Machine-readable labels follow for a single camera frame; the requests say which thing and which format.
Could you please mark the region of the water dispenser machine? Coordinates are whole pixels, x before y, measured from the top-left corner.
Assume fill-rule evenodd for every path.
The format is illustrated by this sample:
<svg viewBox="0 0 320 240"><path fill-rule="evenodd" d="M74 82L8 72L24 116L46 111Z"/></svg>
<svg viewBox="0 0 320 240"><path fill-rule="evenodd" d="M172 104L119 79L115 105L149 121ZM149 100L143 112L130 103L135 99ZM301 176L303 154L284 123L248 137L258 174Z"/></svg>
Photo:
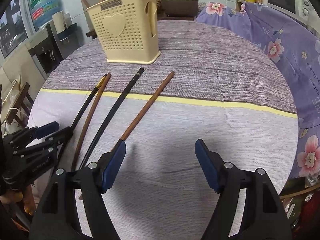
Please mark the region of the water dispenser machine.
<svg viewBox="0 0 320 240"><path fill-rule="evenodd" d="M58 33L54 22L49 21L30 38L28 51L33 59L39 61L41 72L50 74L80 47L77 29L78 25L74 23Z"/></svg>

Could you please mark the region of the brown curved wooden chopstick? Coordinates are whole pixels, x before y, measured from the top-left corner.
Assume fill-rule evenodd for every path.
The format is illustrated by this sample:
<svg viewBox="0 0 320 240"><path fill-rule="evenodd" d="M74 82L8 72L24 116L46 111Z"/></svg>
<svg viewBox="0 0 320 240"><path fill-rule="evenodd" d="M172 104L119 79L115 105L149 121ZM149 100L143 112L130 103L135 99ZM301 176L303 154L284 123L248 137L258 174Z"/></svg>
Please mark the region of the brown curved wooden chopstick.
<svg viewBox="0 0 320 240"><path fill-rule="evenodd" d="M91 119L93 117L93 114L97 108L97 105L99 103L99 100L104 92L104 89L106 87L106 85L108 84L109 80L111 78L111 74L108 73L103 79L102 81L100 82L100 85L98 87L98 92L97 92L97 95L95 96L95 99L92 103L92 106L89 110L89 113L87 115L87 118L86 118L86 121L84 123L84 126L82 128L82 131L81 131L81 134L80 134L80 137L79 137L79 141L78 141L78 144L76 146L76 149L75 149L75 154L74 154L74 158L73 158L73 161L72 161L72 165L71 165L71 171L74 171L76 169L76 164L78 162L78 159L79 159L79 155L80 155L80 151L81 151L81 148L82 148L82 144L84 142L84 138L86 136L86 132L88 130L88 127L89 127L89 124L91 122Z"/></svg>

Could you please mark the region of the purple floral cloth cover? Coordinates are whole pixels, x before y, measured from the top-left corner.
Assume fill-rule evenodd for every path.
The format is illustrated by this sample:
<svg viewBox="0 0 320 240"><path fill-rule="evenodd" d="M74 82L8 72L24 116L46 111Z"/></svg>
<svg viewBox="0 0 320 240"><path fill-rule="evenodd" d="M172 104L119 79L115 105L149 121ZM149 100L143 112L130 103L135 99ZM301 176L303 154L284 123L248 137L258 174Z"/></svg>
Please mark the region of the purple floral cloth cover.
<svg viewBox="0 0 320 240"><path fill-rule="evenodd" d="M319 38L267 5L244 2L240 11L207 3L197 22L226 28L260 48L291 90L299 139L291 178L319 176Z"/></svg>

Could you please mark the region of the black chopstick gold tip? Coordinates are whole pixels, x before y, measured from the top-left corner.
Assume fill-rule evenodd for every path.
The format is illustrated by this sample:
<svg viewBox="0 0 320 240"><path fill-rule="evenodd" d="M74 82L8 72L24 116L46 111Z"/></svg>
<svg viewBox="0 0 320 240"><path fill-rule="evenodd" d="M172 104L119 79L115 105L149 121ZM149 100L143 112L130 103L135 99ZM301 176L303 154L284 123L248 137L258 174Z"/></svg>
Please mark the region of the black chopstick gold tip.
<svg viewBox="0 0 320 240"><path fill-rule="evenodd" d="M97 94L99 88L102 86L103 81L106 79L107 75L103 75L103 77L100 79L100 81L98 82L98 84L93 88L93 90L91 91L91 93L89 94L89 96L87 97L87 99L85 100L84 104L82 105L82 107L80 108L80 111L77 113L72 125L71 125L71 129L74 130L78 124L78 122L80 121L82 115L84 114L85 110L87 109L87 107L89 106L90 102L92 101L92 99L94 98L94 96Z"/></svg>

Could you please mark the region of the black chopstick silver band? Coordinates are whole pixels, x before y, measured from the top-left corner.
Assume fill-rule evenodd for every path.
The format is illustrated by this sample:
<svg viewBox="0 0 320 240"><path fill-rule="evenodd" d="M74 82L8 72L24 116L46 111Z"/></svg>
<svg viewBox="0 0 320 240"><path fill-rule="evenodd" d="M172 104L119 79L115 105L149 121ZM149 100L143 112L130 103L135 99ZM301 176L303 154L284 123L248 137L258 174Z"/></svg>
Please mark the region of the black chopstick silver band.
<svg viewBox="0 0 320 240"><path fill-rule="evenodd" d="M101 124L100 128L98 129L95 137L93 138L93 141L91 142L81 164L79 169L84 168L84 166L86 165L89 157L91 156L94 148L96 147L98 141L100 140L101 136L103 135L105 129L107 128L108 124L110 123L110 121L112 120L112 118L114 117L115 113L117 112L117 110L119 109L119 107L121 106L121 104L123 103L123 101L125 100L125 98L127 97L127 95L129 94L130 90L132 89L132 87L135 85L135 83L138 81L138 79L141 77L141 75L144 73L144 68L141 67L139 68L138 72L136 72L136 74L134 75L134 77L131 79L131 81L128 83L128 85L124 88L124 90L122 91L122 93L120 94L120 96L117 98L116 102L114 103L114 105L112 106L111 110L108 112L106 118L104 119L103 123Z"/></svg>

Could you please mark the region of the white brown rice cooker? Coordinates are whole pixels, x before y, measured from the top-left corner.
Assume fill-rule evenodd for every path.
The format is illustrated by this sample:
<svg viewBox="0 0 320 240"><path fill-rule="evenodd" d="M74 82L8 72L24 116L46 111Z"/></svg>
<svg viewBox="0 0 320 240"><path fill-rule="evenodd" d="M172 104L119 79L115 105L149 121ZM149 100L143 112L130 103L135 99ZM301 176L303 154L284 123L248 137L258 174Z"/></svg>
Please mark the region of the white brown rice cooker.
<svg viewBox="0 0 320 240"><path fill-rule="evenodd" d="M161 6L169 17L195 17L199 0L161 0Z"/></svg>

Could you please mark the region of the cream plastic utensil basket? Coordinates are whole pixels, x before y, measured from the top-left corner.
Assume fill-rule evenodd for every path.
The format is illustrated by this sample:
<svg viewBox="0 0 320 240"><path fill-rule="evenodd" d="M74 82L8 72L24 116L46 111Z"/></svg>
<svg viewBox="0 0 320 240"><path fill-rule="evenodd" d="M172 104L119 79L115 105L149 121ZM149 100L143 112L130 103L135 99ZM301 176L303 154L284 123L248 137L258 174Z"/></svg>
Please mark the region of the cream plastic utensil basket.
<svg viewBox="0 0 320 240"><path fill-rule="evenodd" d="M161 54L156 0L105 0L87 12L107 62L152 64Z"/></svg>

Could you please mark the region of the blue water jug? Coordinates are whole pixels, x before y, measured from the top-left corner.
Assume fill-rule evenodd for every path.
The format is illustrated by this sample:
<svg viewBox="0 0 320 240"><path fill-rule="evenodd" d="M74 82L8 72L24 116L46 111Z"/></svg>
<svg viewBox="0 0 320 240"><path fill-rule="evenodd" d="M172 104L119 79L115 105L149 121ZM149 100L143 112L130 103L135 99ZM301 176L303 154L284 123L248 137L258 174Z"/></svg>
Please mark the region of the blue water jug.
<svg viewBox="0 0 320 240"><path fill-rule="evenodd" d="M51 21L52 16L62 10L60 0L28 0L28 2L31 19L36 29Z"/></svg>

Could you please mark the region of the reddish brown wooden chopstick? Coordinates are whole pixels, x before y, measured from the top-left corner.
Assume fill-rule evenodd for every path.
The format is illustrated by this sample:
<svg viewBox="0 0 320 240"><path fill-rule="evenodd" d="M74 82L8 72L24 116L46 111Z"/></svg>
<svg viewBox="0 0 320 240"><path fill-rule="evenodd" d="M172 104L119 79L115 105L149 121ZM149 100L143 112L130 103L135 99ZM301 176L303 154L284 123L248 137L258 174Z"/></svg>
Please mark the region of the reddish brown wooden chopstick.
<svg viewBox="0 0 320 240"><path fill-rule="evenodd" d="M174 75L175 72L171 72L166 77L166 79L157 88L152 97L148 100L148 102L144 105L144 107L120 137L114 148L112 148L112 151L104 153L98 160L97 164L99 167L99 172L97 173L97 176L95 178L95 185L100 193L104 194L114 184L115 178L125 156L125 140L129 137L131 132L135 129L140 120L143 118L152 104L156 101L156 99L159 97L161 92L168 85Z"/></svg>

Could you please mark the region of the wooden stool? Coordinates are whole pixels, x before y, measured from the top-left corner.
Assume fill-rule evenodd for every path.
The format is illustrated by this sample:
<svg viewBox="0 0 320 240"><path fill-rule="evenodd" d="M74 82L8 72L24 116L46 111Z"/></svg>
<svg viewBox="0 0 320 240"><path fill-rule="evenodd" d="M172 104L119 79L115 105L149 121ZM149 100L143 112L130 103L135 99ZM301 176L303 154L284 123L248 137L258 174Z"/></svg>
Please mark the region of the wooden stool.
<svg viewBox="0 0 320 240"><path fill-rule="evenodd" d="M27 118L29 118L31 108L34 104L34 100L29 94L29 88L30 85L28 82L26 82L18 93L17 98L13 101L13 105L8 109L6 122L9 125L15 120L18 123L18 126L22 128L26 127L27 123L18 116L18 111L22 109L22 113L26 114Z"/></svg>

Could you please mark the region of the white microwave oven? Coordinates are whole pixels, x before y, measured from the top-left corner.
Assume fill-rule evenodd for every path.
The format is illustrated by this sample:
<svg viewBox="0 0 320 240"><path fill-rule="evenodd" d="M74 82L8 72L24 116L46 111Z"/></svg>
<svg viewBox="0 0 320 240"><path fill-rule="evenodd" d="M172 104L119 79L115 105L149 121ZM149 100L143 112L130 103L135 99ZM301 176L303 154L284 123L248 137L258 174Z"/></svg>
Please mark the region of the white microwave oven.
<svg viewBox="0 0 320 240"><path fill-rule="evenodd" d="M306 24L311 15L309 0L268 0L267 5Z"/></svg>

